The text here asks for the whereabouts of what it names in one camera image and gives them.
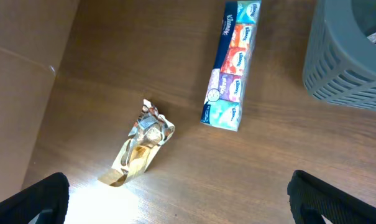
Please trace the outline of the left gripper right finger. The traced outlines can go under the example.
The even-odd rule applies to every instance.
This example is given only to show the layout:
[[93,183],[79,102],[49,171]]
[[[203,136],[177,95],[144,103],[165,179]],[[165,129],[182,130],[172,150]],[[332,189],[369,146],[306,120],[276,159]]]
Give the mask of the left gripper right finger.
[[287,187],[298,224],[376,223],[376,208],[303,171],[294,171]]

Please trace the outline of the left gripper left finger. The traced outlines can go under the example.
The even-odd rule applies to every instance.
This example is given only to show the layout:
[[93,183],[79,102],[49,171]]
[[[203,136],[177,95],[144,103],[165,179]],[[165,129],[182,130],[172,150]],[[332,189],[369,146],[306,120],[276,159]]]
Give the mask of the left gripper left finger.
[[69,182],[56,172],[0,202],[0,223],[63,224],[69,201]]

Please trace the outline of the grey plastic shopping basket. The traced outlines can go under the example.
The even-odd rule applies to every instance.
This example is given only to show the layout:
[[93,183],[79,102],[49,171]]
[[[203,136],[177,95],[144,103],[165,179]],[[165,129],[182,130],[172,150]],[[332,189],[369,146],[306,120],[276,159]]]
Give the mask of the grey plastic shopping basket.
[[319,101],[376,111],[376,1],[318,0],[303,84]]

